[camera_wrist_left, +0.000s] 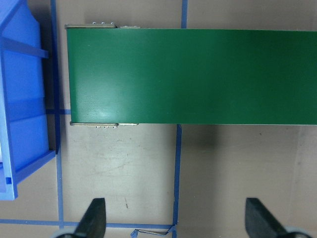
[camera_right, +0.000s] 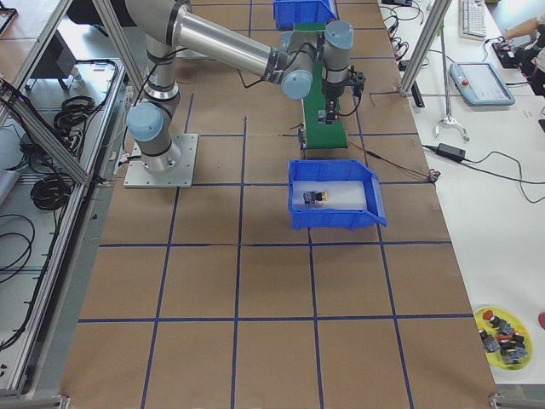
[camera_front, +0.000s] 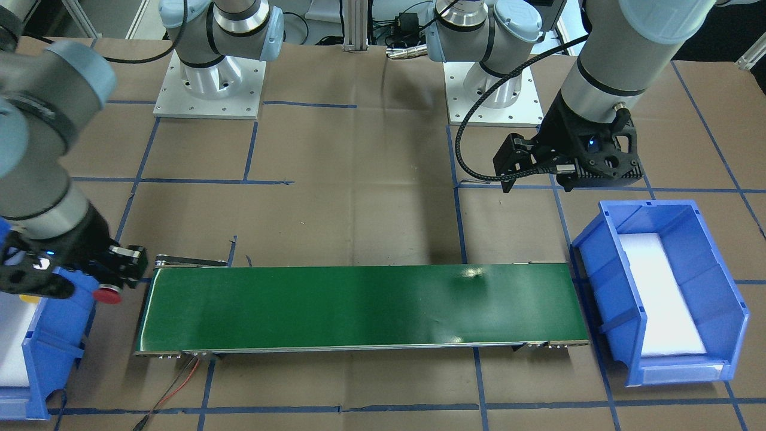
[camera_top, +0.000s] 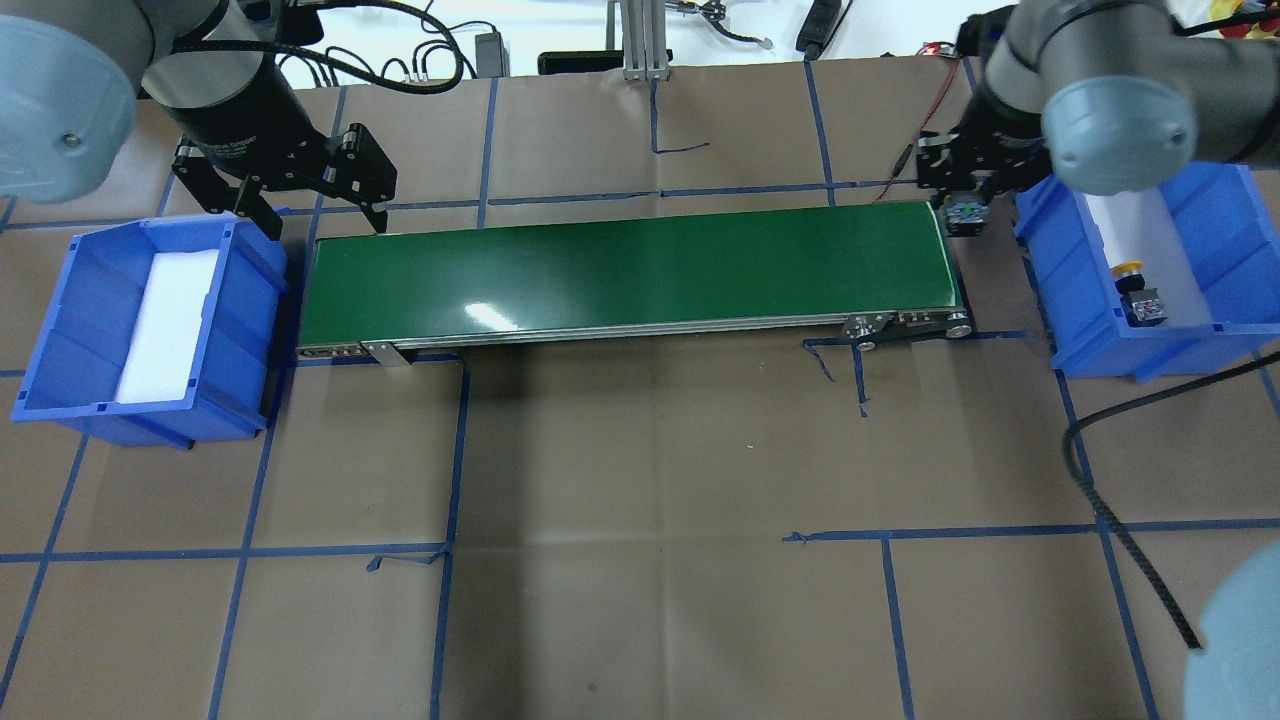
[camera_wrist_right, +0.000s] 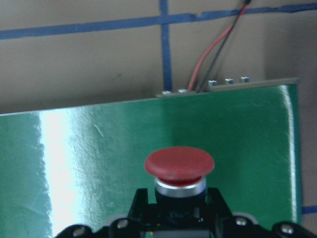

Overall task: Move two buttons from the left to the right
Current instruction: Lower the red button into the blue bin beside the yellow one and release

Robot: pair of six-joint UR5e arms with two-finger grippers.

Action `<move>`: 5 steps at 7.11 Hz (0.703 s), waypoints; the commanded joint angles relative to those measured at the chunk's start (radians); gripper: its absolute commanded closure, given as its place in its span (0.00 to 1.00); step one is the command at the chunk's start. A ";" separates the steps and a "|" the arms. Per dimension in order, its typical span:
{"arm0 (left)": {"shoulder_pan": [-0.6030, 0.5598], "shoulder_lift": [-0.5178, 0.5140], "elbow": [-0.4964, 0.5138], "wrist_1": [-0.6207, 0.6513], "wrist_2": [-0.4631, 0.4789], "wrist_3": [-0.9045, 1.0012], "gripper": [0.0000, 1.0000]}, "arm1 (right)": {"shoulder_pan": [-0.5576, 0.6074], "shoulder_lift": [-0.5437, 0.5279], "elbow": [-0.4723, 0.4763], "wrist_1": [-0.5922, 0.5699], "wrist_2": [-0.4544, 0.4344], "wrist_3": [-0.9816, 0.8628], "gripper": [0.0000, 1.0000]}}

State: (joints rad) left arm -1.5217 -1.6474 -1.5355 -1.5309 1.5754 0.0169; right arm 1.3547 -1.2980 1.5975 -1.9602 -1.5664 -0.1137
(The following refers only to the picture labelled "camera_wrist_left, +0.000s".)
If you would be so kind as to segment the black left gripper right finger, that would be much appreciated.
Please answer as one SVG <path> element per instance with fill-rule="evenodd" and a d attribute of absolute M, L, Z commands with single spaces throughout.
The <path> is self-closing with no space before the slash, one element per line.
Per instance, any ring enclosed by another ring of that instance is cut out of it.
<path fill-rule="evenodd" d="M 287 234 L 258 198 L 246 198 L 245 229 L 250 238 L 281 238 Z"/>

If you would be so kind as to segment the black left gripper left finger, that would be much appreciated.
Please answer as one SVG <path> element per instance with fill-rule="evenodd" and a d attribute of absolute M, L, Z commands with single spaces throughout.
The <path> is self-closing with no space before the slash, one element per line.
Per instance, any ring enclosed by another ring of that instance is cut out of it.
<path fill-rule="evenodd" d="M 103 238 L 105 233 L 105 199 L 94 198 L 73 234 L 76 238 Z"/>

